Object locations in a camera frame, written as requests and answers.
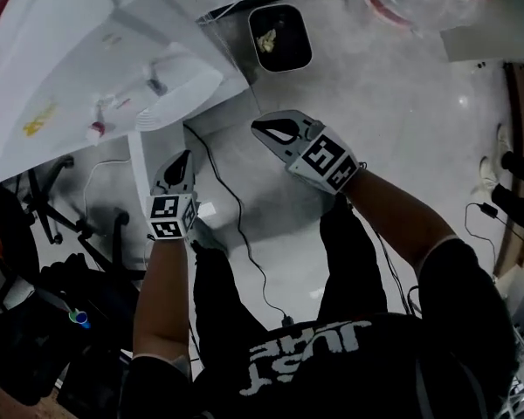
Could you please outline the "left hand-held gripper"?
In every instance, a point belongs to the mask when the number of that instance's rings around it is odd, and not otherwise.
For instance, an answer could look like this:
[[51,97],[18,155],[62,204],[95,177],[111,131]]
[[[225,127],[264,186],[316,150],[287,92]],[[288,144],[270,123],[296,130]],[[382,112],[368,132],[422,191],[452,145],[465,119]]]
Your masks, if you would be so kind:
[[155,240],[188,236],[197,219],[195,183],[190,151],[173,155],[155,173],[153,187],[146,198],[146,220]]

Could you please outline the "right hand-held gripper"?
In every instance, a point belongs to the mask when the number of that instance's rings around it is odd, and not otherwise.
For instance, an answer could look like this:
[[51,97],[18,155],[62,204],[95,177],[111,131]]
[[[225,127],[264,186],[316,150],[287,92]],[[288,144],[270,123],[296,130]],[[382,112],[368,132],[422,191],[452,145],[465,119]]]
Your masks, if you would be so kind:
[[337,194],[360,169],[347,144],[320,121],[285,110],[267,113],[251,124],[254,136],[303,182]]

